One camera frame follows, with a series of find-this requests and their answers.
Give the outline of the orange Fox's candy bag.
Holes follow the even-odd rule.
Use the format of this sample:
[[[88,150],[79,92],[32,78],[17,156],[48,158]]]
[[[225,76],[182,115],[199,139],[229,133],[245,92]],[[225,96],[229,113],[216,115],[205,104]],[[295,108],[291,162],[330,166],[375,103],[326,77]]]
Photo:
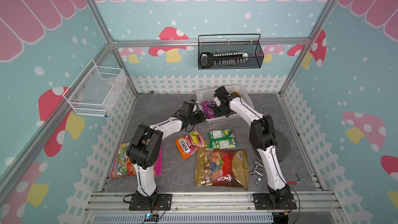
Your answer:
[[[183,159],[196,153],[199,147],[208,146],[205,139],[197,130],[192,131],[182,138],[176,139],[175,143]]]

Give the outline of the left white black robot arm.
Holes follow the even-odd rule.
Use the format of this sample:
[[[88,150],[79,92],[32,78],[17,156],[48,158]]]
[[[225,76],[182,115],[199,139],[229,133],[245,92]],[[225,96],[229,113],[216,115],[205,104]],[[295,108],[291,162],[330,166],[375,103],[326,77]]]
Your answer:
[[[184,101],[182,108],[167,120],[153,125],[140,124],[136,129],[126,154],[136,171],[140,197],[150,199],[157,193],[154,164],[160,155],[163,139],[206,120],[206,115],[198,106],[195,100]]]

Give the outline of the purple grape candy bag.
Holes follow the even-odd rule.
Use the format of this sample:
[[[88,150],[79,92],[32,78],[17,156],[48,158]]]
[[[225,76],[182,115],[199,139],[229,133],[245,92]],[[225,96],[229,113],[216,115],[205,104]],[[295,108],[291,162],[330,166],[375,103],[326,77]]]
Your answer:
[[[214,101],[205,101],[201,103],[201,106],[208,119],[216,118],[215,108],[217,105]]]

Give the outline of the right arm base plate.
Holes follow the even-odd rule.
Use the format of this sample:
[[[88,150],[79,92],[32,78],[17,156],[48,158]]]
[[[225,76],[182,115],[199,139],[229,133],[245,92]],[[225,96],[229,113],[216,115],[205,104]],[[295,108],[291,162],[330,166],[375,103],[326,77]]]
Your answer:
[[[254,193],[250,197],[256,210],[281,210],[290,212],[297,209],[297,202],[293,194],[290,194],[286,200],[278,198],[270,193]]]

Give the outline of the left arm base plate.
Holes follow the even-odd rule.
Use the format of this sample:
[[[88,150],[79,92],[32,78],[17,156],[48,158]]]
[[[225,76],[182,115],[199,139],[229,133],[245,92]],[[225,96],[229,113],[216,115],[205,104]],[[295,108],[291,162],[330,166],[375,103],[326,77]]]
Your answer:
[[[128,202],[130,211],[169,211],[171,209],[172,194],[154,193],[151,197],[139,194],[132,194]]]

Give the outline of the white plastic basket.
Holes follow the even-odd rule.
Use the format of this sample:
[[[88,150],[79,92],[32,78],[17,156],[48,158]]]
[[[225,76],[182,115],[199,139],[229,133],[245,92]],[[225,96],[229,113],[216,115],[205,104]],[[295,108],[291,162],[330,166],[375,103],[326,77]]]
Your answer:
[[[255,108],[248,93],[246,92],[246,90],[244,89],[244,87],[242,85],[239,85],[239,84],[227,85],[227,86],[225,86],[225,88],[228,91],[228,93],[238,92],[239,95],[241,96],[242,100],[246,104],[251,106],[252,109]],[[218,89],[218,87],[199,90],[196,93],[197,102],[204,105],[204,102],[213,101],[214,95],[216,93],[216,89]],[[236,119],[236,118],[240,118],[240,116],[237,113],[233,113],[229,117],[225,117],[225,116],[215,117],[215,118],[211,118],[211,119],[206,119],[206,121],[209,124],[213,124],[213,123],[218,123],[218,122],[222,122],[222,121],[226,121],[226,120],[230,120],[230,119]]]

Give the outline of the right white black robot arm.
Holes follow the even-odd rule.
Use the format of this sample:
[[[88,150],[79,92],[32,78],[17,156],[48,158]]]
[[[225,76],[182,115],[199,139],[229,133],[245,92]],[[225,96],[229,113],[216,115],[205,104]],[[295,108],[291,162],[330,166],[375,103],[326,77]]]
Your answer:
[[[249,124],[249,141],[262,159],[270,198],[277,204],[287,200],[291,196],[291,191],[277,160],[276,133],[272,117],[260,114],[244,102],[240,94],[229,93],[225,87],[216,89],[214,101],[222,115],[227,116],[235,112]]]

